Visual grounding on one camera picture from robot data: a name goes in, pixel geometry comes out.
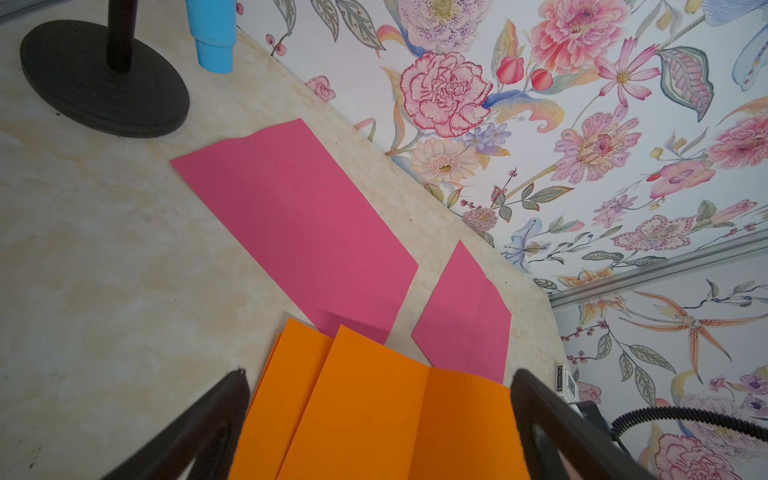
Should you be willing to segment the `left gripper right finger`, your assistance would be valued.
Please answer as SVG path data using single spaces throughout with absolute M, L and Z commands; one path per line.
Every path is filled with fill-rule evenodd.
M 526 369 L 510 398 L 532 479 L 651 479 L 653 476 Z

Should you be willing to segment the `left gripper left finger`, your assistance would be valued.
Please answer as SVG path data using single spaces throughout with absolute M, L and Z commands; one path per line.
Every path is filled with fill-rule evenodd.
M 226 479 L 249 407 L 246 372 L 227 373 L 107 479 Z

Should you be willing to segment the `orange paper sheet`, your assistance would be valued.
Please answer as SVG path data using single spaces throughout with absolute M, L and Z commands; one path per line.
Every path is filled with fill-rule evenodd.
M 526 479 L 507 387 L 336 335 L 281 479 Z
M 231 479 L 278 477 L 332 343 L 303 323 L 287 322 L 246 415 Z

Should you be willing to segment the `pink paper sheet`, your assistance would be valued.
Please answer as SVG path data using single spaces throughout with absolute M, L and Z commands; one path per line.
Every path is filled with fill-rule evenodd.
M 412 339 L 435 368 L 504 381 L 512 313 L 466 246 L 459 242 Z

